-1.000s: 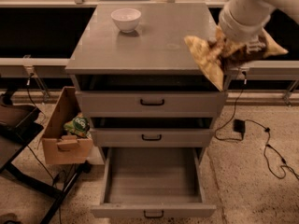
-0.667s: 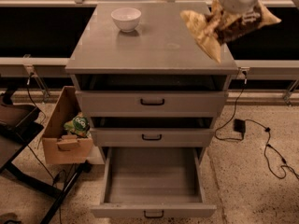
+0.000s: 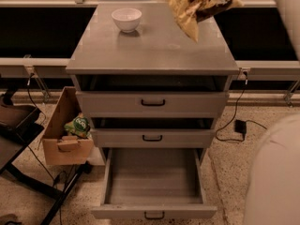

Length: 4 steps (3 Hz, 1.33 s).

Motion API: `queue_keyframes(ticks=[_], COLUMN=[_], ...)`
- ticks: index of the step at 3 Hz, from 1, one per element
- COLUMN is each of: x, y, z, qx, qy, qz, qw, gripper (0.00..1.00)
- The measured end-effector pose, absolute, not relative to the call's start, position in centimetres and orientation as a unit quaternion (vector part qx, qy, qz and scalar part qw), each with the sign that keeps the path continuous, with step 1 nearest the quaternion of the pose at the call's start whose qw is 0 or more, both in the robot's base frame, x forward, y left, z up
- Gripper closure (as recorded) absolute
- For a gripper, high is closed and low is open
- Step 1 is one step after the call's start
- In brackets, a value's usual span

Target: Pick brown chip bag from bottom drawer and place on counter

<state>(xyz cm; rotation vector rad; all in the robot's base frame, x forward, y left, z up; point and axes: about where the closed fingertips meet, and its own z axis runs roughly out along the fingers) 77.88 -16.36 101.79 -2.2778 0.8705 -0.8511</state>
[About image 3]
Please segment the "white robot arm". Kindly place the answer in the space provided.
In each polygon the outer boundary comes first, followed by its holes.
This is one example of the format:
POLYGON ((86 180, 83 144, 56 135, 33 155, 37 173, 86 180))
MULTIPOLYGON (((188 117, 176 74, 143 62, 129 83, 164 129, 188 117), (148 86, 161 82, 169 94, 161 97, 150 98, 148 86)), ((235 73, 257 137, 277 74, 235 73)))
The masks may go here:
MULTIPOLYGON (((300 59, 300 0, 276 0, 300 59)), ((300 113, 265 131, 251 164, 243 225, 300 225, 300 113)))

